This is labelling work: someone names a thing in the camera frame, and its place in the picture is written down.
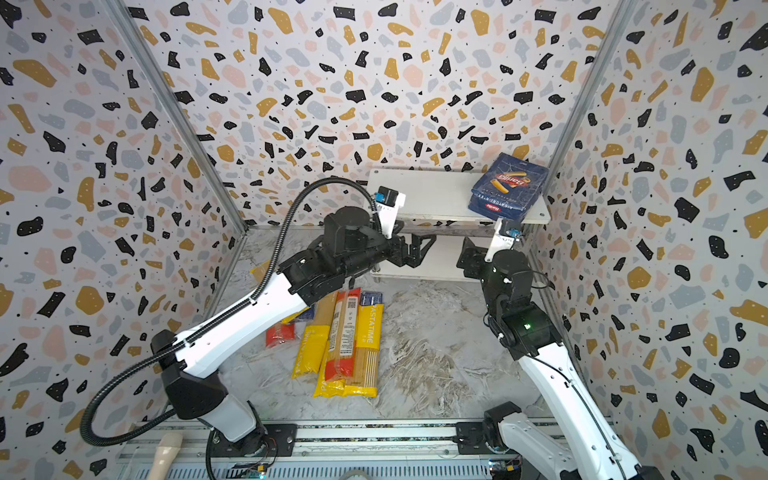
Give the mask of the blue spaghetti box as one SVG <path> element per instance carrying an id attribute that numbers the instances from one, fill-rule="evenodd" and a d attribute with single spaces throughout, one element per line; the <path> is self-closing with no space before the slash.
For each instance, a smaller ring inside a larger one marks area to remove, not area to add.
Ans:
<path id="1" fill-rule="evenodd" d="M 360 305 L 362 307 L 383 305 L 384 296 L 382 292 L 363 291 L 360 297 Z"/>

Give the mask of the yellow Pastatime spaghetti bag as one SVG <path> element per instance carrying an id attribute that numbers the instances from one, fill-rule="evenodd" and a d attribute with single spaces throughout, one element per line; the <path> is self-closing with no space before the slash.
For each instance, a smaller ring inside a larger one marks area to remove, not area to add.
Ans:
<path id="1" fill-rule="evenodd" d="M 376 397 L 384 304 L 358 308 L 353 376 L 346 396 Z"/>

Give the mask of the blue Barilla pasta box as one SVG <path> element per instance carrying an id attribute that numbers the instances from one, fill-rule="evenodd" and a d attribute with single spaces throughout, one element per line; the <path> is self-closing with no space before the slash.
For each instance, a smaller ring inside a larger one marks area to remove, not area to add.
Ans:
<path id="1" fill-rule="evenodd" d="M 491 220 L 522 222 L 542 193 L 547 167 L 500 154 L 471 188 L 470 211 Z"/>

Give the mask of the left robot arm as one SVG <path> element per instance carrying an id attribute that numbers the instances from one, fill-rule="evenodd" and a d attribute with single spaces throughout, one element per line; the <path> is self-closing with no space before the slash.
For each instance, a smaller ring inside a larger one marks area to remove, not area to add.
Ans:
<path id="1" fill-rule="evenodd" d="M 163 354 L 161 379 L 180 419 L 198 420 L 245 451 L 265 434 L 255 409 L 230 394 L 221 364 L 279 321 L 341 289 L 349 278 L 389 262 L 418 267 L 436 238 L 376 230 L 369 213 L 343 207 L 327 216 L 323 233 L 266 276 L 261 293 L 242 298 L 215 317 L 179 334 L 165 330 L 152 340 Z"/>

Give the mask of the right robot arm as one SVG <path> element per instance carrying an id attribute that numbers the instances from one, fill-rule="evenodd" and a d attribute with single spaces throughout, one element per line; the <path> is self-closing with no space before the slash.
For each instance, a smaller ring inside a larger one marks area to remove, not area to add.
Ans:
<path id="1" fill-rule="evenodd" d="M 556 442 L 507 402 L 485 414 L 487 444 L 519 453 L 544 479 L 661 478 L 657 468 L 640 463 L 597 407 L 554 322 L 533 300 L 535 273 L 526 256 L 465 238 L 457 267 L 479 281 L 487 326 L 533 381 L 567 442 Z"/>

